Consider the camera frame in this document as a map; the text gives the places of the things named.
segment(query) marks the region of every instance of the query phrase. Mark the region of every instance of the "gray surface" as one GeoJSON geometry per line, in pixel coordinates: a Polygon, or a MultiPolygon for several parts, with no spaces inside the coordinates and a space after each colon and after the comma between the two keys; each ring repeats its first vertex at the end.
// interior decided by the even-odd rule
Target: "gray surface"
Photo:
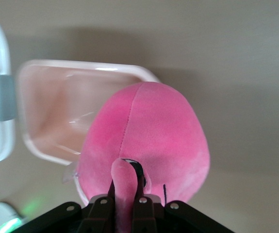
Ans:
{"type": "MultiPolygon", "coordinates": [[[[34,58],[144,66],[190,101],[212,169],[190,203],[237,233],[279,232],[279,1],[0,0],[12,70],[34,58]]],[[[0,200],[35,217],[79,201],[19,132],[0,200]]]]}

